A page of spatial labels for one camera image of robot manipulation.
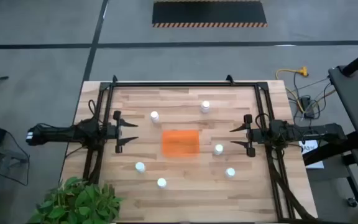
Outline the white printed paper label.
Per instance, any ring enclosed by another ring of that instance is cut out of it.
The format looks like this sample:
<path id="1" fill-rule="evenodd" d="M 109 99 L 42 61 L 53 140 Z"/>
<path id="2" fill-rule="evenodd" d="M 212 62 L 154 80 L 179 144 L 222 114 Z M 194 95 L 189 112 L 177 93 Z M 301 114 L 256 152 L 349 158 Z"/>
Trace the white printed paper label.
<path id="1" fill-rule="evenodd" d="M 306 154 L 307 152 L 313 151 L 318 148 L 317 140 L 309 140 L 309 141 L 299 141 L 299 146 L 301 147 L 301 153 Z"/>

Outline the black metal table frame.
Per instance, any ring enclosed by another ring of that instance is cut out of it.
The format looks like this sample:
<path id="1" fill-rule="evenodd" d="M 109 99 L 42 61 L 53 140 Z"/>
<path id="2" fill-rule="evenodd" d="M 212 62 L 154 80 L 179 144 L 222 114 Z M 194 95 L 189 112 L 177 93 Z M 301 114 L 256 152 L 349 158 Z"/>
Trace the black metal table frame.
<path id="1" fill-rule="evenodd" d="M 83 82 L 79 100 L 83 100 L 88 92 L 95 91 L 96 107 L 94 109 L 96 118 L 99 118 L 103 104 L 103 96 L 107 94 L 107 102 L 103 115 L 103 124 L 108 122 L 112 98 L 116 88 L 235 88 L 249 87 L 254 90 L 256 108 L 258 114 L 255 122 L 261 127 L 267 127 L 270 120 L 275 119 L 272 100 L 269 91 L 269 82 L 258 81 L 239 81 L 235 82 L 228 75 L 226 80 L 221 82 L 214 81 L 188 81 L 188 82 L 119 82 L 114 77 L 109 82 Z M 316 224 L 318 220 L 309 214 L 301 205 L 295 195 L 291 192 L 287 172 L 284 163 L 284 155 L 281 149 L 274 149 L 262 144 L 265 148 L 266 165 L 268 169 L 270 185 L 272 189 L 272 199 L 275 207 L 278 223 L 289 224 Z"/>

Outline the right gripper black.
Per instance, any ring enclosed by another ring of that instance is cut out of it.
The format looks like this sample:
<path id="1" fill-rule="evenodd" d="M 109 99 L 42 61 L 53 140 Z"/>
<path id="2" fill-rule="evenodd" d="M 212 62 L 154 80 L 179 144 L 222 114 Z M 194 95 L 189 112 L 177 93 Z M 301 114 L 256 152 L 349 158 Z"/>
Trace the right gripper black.
<path id="1" fill-rule="evenodd" d="M 231 141 L 231 143 L 243 146 L 244 148 L 246 148 L 246 153 L 249 157 L 255 157 L 255 148 L 253 147 L 253 143 L 257 142 L 259 144 L 263 144 L 267 139 L 267 132 L 262 128 L 252 129 L 251 123 L 252 115 L 244 115 L 244 123 L 240 127 L 233 129 L 232 131 L 246 130 L 247 142 Z"/>

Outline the black power strip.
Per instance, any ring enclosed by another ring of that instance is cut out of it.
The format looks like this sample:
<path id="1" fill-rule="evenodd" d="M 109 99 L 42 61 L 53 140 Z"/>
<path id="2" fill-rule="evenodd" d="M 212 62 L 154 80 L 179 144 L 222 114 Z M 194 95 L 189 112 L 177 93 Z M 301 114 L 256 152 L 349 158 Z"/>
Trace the black power strip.
<path id="1" fill-rule="evenodd" d="M 314 109 L 313 109 L 314 101 L 310 96 L 302 96 L 300 98 L 300 104 L 303 109 L 303 117 L 308 119 L 314 119 Z"/>

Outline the black hazard-striped floor mat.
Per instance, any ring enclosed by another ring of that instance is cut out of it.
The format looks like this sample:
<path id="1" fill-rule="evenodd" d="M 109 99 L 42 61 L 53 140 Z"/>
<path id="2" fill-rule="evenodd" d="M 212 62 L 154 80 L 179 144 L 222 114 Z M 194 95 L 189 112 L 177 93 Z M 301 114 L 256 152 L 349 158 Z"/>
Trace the black hazard-striped floor mat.
<path id="1" fill-rule="evenodd" d="M 260 0 L 155 0 L 155 28 L 267 27 Z"/>

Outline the black stand beam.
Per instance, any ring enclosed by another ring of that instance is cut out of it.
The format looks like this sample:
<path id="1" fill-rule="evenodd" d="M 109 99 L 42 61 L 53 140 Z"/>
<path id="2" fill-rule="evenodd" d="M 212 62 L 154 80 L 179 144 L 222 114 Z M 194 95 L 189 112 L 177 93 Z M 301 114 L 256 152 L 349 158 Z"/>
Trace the black stand beam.
<path id="1" fill-rule="evenodd" d="M 305 165 L 314 164 L 343 152 L 358 149 L 358 134 L 356 132 L 347 134 L 347 139 L 340 142 L 329 142 L 317 149 L 303 155 Z"/>

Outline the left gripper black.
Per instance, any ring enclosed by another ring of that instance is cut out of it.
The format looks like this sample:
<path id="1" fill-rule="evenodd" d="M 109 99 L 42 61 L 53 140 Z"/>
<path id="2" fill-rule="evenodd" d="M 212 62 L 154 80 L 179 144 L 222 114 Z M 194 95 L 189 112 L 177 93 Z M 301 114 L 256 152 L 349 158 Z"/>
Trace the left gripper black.
<path id="1" fill-rule="evenodd" d="M 137 125 L 128 123 L 124 119 L 121 119 L 121 111 L 115 111 L 113 113 L 113 120 L 115 120 L 116 124 L 112 125 L 111 123 L 108 123 L 107 131 L 106 131 L 106 139 L 115 139 L 116 140 L 115 153 L 122 153 L 122 146 L 124 146 L 125 144 L 129 143 L 132 140 L 137 139 L 137 137 L 121 139 L 122 136 L 121 126 L 137 127 Z"/>

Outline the orange translucent plastic basket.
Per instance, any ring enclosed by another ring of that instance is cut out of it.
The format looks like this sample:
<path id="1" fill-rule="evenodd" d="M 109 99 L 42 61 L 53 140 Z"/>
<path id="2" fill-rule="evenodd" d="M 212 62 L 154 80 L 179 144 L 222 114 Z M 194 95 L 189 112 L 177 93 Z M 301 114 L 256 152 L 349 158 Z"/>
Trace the orange translucent plastic basket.
<path id="1" fill-rule="evenodd" d="M 162 133 L 162 154 L 165 157 L 193 157 L 200 153 L 198 130 L 166 130 Z"/>

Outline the green leafy plant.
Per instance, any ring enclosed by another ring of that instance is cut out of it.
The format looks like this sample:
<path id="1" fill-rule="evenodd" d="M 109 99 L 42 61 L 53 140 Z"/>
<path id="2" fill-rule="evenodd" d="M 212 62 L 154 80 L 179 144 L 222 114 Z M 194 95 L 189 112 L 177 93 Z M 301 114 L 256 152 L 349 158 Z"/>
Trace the green leafy plant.
<path id="1" fill-rule="evenodd" d="M 35 206 L 28 224 L 111 224 L 119 218 L 121 202 L 112 185 L 90 184 L 70 177 L 49 190 Z"/>

